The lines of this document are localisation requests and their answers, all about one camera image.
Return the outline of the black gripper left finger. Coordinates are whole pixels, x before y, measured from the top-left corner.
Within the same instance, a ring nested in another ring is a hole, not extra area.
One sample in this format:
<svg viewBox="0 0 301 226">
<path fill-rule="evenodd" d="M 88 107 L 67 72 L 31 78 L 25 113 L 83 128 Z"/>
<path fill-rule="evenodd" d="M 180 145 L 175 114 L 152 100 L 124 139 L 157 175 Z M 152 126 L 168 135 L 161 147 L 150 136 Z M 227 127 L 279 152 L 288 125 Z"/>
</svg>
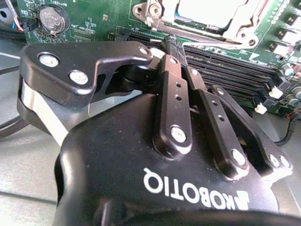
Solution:
<svg viewBox="0 0 301 226">
<path fill-rule="evenodd" d="M 178 59 L 137 41 L 35 43 L 21 51 L 17 110 L 62 144 L 89 105 L 132 90 L 157 94 L 153 143 L 167 158 L 191 151 L 188 83 Z"/>
</svg>

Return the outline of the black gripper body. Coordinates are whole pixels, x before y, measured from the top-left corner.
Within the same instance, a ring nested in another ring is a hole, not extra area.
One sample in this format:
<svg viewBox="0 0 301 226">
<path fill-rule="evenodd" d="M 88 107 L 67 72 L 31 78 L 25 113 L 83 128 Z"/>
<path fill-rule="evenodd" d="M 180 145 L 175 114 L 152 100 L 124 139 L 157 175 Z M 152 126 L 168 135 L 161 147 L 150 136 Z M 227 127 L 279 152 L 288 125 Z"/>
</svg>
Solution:
<svg viewBox="0 0 301 226">
<path fill-rule="evenodd" d="M 152 143 L 157 97 L 144 94 L 74 127 L 56 160 L 55 226 L 298 226 L 256 169 L 216 169 L 199 113 L 192 150 L 169 161 Z"/>
</svg>

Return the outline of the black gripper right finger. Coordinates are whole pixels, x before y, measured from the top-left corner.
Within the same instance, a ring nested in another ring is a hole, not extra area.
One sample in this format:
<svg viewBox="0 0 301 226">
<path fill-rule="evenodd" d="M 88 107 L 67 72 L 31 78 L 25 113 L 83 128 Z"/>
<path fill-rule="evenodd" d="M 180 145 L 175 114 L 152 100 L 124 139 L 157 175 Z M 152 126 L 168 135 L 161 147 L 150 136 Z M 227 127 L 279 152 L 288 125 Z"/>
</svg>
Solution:
<svg viewBox="0 0 301 226">
<path fill-rule="evenodd" d="M 192 102 L 205 117 L 217 169 L 229 180 L 248 175 L 253 166 L 265 181 L 292 174 L 293 164 L 247 112 L 221 86 L 206 87 L 201 73 L 188 66 L 184 47 L 175 54 L 185 69 Z"/>
</svg>

